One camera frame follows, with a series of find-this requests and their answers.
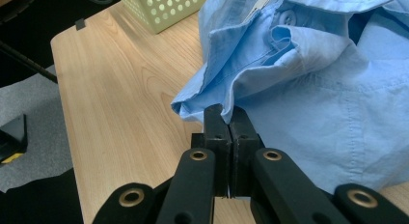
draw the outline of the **floor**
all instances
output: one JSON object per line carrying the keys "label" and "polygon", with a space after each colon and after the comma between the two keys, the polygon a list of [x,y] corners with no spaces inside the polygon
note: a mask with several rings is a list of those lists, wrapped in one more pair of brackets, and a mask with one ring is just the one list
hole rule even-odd
{"label": "floor", "polygon": [[0,126],[21,114],[27,116],[27,153],[0,167],[3,192],[72,168],[58,85],[36,74],[0,88]]}

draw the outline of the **blue shirt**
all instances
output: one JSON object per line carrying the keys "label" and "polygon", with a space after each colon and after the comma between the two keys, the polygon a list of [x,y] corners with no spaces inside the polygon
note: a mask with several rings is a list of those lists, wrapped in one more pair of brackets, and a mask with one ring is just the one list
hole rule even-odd
{"label": "blue shirt", "polygon": [[[348,21],[373,11],[355,44]],[[207,0],[204,65],[172,102],[185,121],[244,108],[266,147],[320,188],[409,181],[409,0]]]}

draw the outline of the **wood grain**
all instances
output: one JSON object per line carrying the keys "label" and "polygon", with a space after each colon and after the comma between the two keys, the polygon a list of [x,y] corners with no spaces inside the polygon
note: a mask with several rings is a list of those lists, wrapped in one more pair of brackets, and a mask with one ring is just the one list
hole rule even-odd
{"label": "wood grain", "polygon": [[[202,65],[197,15],[153,35],[120,2],[52,42],[85,223],[119,186],[170,178],[190,135],[170,107]],[[408,211],[409,186],[385,190]],[[215,223],[254,223],[249,203],[217,199]]]}

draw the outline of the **plastic basket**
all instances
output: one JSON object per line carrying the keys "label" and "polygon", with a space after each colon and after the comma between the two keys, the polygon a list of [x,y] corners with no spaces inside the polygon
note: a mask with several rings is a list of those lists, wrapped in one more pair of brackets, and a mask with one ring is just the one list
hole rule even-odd
{"label": "plastic basket", "polygon": [[198,11],[205,0],[122,0],[154,33]]}

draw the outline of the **metal ring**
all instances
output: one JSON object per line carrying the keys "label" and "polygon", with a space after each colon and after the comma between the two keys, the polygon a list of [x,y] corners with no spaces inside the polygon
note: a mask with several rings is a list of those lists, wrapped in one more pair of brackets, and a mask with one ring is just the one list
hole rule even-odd
{"label": "metal ring", "polygon": [[[136,194],[138,197],[136,199],[126,199],[126,196],[130,194]],[[144,201],[145,194],[144,190],[140,188],[129,188],[120,197],[120,204],[125,208],[135,207]]]}
{"label": "metal ring", "polygon": [[195,151],[190,154],[190,158],[194,160],[204,160],[207,158],[207,153],[202,152],[202,151]]}
{"label": "metal ring", "polygon": [[[348,195],[348,198],[354,202],[355,204],[357,204],[358,206],[361,207],[365,207],[365,208],[375,208],[378,206],[378,201],[376,201],[376,199],[368,194],[367,192],[360,190],[360,189],[351,189],[348,190],[348,192],[346,193]],[[357,195],[362,195],[364,197],[366,197],[368,200],[364,201],[362,199],[360,199],[359,197],[357,197]]]}
{"label": "metal ring", "polygon": [[268,160],[273,160],[273,161],[277,161],[283,158],[281,154],[275,151],[267,151],[267,152],[264,152],[262,155],[264,155],[264,158]]}

